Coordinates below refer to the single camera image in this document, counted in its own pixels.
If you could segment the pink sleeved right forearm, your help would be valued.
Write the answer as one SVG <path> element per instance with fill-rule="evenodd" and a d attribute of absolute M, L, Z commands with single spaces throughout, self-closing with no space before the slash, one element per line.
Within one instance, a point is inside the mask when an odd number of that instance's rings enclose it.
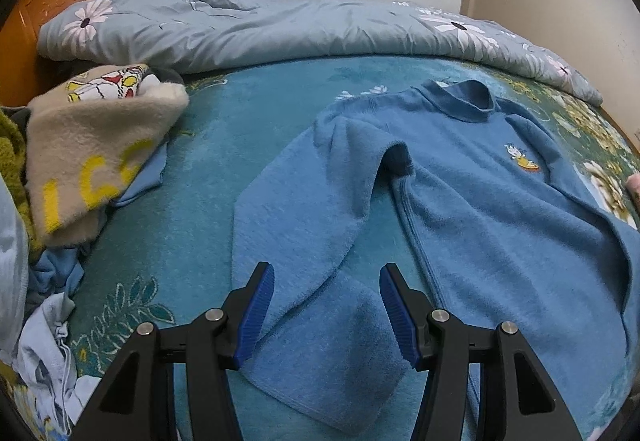
<path fill-rule="evenodd" d="M 629 175 L 626 183 L 626 190 L 629 193 L 630 198 L 636 203 L 640 202 L 640 173 L 636 172 Z"/>

